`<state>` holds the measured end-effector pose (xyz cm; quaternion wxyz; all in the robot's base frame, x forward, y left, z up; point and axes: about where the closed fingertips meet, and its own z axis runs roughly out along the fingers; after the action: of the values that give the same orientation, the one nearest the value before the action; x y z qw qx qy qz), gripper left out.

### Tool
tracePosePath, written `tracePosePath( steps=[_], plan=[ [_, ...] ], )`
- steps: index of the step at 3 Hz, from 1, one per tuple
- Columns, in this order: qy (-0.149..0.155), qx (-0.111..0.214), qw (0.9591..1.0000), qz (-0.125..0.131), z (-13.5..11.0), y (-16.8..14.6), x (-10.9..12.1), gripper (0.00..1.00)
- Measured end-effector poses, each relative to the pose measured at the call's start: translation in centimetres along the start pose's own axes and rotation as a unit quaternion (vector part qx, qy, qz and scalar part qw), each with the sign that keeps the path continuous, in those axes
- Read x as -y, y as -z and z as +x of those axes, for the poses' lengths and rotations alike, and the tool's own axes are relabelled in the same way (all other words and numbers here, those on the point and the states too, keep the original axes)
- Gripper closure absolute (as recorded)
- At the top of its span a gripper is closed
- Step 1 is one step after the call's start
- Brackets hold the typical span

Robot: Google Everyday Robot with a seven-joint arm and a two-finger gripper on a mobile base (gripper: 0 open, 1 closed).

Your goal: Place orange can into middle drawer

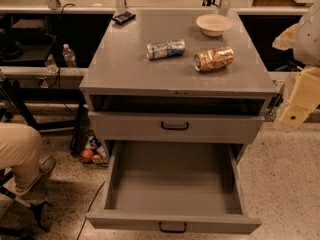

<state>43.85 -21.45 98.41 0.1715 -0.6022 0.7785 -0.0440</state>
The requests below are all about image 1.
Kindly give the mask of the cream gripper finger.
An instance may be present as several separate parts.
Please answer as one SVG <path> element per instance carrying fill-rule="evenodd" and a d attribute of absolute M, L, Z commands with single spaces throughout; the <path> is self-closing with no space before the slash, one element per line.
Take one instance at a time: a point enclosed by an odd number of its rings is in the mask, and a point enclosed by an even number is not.
<path fill-rule="evenodd" d="M 272 43 L 272 47 L 278 50 L 288 50 L 295 47 L 295 37 L 298 24 L 293 24 L 284 30 Z"/>
<path fill-rule="evenodd" d="M 287 105 L 279 122 L 298 128 L 320 105 L 320 68 L 307 67 L 297 74 Z"/>

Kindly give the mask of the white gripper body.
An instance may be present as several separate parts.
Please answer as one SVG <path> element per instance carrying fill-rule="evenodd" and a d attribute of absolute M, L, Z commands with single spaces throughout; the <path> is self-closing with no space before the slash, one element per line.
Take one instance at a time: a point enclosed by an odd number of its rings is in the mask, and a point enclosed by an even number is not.
<path fill-rule="evenodd" d="M 300 18 L 293 54 L 305 65 L 320 66 L 320 2 L 315 2 Z"/>

